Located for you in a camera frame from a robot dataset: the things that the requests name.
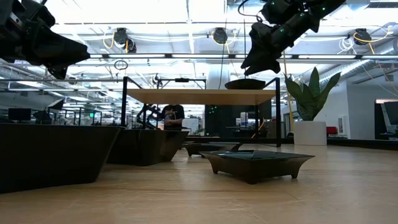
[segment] green leaf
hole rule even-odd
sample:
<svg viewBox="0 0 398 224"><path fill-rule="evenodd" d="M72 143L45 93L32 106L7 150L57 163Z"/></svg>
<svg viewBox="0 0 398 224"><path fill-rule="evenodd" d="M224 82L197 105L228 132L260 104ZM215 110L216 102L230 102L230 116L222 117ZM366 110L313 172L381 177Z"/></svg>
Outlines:
<svg viewBox="0 0 398 224"><path fill-rule="evenodd" d="M299 84L293 82L291 79L287 78L285 75L285 83L287 91L297 100L302 96L302 91Z"/></svg>
<svg viewBox="0 0 398 224"><path fill-rule="evenodd" d="M337 85L338 81L340 80L340 73L337 73L336 75L333 75L328 84L326 85L326 87L322 90L322 92L317 96L317 108L318 110L322 110L323 106L326 103L326 100L328 99L328 95L330 90Z"/></svg>
<svg viewBox="0 0 398 224"><path fill-rule="evenodd" d="M316 67L312 71L309 87L314 96L319 95L319 73Z"/></svg>
<svg viewBox="0 0 398 224"><path fill-rule="evenodd" d="M306 84L303 85L303 95L297 100L297 104L305 108L308 115L311 117L311 121L319 113L319 110L317 109L317 99Z"/></svg>
<svg viewBox="0 0 398 224"><path fill-rule="evenodd" d="M307 110L299 104L297 104L297 112L304 121L313 121Z"/></svg>

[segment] desk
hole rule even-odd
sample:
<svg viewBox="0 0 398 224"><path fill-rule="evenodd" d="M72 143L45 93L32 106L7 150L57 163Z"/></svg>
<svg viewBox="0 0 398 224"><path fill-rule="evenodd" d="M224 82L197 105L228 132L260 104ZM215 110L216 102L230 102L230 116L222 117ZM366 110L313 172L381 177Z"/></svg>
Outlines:
<svg viewBox="0 0 398 224"><path fill-rule="evenodd" d="M188 104L188 105L256 105L256 139L258 133L258 105L275 97L277 121L277 147L280 136L280 79L274 78L265 87L275 82L275 90L159 90L127 89L128 77L123 78L122 126L125 124L127 95L144 104Z"/></svg>

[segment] ceiling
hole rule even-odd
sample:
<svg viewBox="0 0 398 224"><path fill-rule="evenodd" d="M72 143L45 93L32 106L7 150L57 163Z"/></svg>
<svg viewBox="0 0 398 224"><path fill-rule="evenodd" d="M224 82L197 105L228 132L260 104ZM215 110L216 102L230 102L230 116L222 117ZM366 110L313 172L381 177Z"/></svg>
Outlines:
<svg viewBox="0 0 398 224"><path fill-rule="evenodd" d="M377 48L394 39L398 32L398 9L395 9L398 2L387 1L390 2L387 7L384 2L386 1L347 1L347 4L321 21L318 33L307 31L286 53L371 54L368 45L354 45L354 50L343 50L342 46L342 41L348 34L353 35L357 28L366 28L372 38L382 39L373 44L378 54ZM240 3L240 0L49 0L46 6L56 18L57 23L52 30L87 45L91 54L123 54L123 50L115 45L110 49L104 45L104 42L111 45L113 32L118 27L127 28L129 37L137 45L138 54L228 54L228 50L231 54L247 54L251 48L249 32L256 18L239 15ZM257 14L263 5L263 1L251 0L245 5L244 13ZM216 27L226 28L230 43L228 48L213 41L211 33ZM214 66L210 65L223 66L234 77L232 79L243 78L244 73L240 69L242 60L129 59L126 60L128 68L121 71L115 69L115 61L90 59L71 66L68 76L112 79L128 75L144 88L155 88L152 79L156 74L161 78L208 78L215 73L212 70ZM299 77L308 75L313 67L323 73L338 65L339 62L319 60L288 62L287 73ZM41 76L45 74L43 67L26 64L21 67ZM251 76L265 81L274 77L283 77L283 74L266 71ZM122 87L120 82L101 83L101 86ZM190 82L169 83L165 88L200 87Z"/></svg>

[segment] black bowl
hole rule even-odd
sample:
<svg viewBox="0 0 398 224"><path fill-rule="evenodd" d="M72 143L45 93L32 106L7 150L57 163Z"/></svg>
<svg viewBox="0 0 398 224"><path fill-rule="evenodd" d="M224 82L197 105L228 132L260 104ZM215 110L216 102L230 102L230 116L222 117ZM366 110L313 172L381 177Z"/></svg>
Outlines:
<svg viewBox="0 0 398 224"><path fill-rule="evenodd" d="M264 81L255 80L252 78L240 79L225 83L225 88L228 90L262 90L266 87Z"/></svg>

